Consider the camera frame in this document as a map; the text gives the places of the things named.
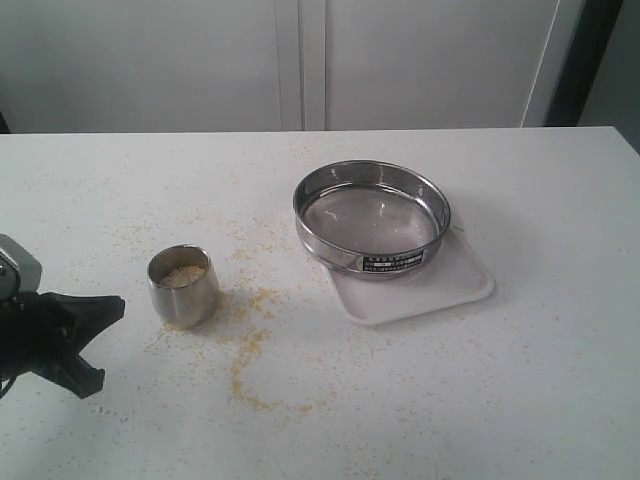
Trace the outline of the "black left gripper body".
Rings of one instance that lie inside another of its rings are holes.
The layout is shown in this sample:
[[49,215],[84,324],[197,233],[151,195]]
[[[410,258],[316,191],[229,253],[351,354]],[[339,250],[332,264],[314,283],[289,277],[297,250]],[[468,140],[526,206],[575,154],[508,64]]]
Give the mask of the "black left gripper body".
[[57,382],[64,315],[53,293],[26,293],[1,304],[1,380],[34,373]]

